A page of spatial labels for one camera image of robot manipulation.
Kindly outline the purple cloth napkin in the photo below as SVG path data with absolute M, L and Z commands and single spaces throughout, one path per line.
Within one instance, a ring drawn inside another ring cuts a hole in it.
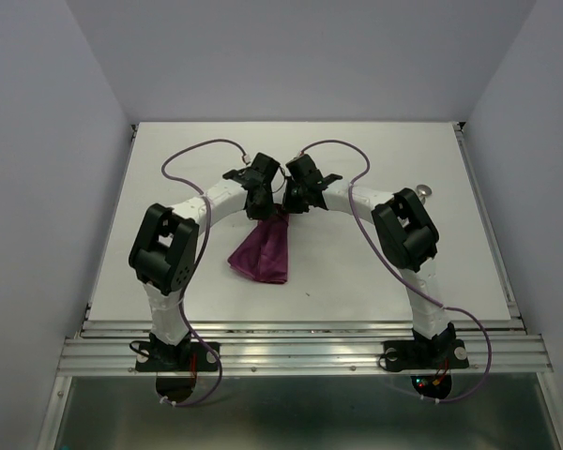
M 289 274 L 289 214 L 280 204 L 275 213 L 259 220 L 228 258 L 242 277 L 265 284 L 285 284 Z

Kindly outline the silver metal spoon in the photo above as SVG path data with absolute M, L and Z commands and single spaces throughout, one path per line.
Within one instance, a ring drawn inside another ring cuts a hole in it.
M 417 185 L 416 192 L 421 199 L 427 199 L 433 195 L 432 189 L 424 184 Z

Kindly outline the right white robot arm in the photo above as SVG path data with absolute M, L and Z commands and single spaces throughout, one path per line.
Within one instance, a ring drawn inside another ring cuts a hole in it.
M 407 289 L 412 309 L 413 354 L 424 366 L 442 360 L 455 339 L 439 299 L 434 257 L 439 233 L 416 192 L 388 193 L 359 186 L 337 174 L 324 176 L 308 155 L 286 164 L 290 181 L 283 205 L 292 213 L 312 207 L 351 215 L 375 227 L 382 263 Z

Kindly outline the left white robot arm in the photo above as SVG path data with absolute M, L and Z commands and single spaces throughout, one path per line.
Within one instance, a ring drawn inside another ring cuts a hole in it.
M 223 218 L 244 211 L 248 218 L 265 219 L 276 212 L 272 181 L 280 163 L 257 154 L 245 168 L 226 172 L 198 195 L 166 206 L 147 208 L 129 254 L 129 266 L 144 285 L 151 311 L 149 340 L 136 352 L 147 362 L 170 369 L 184 367 L 190 358 L 190 329 L 179 307 L 204 252 L 200 237 Z

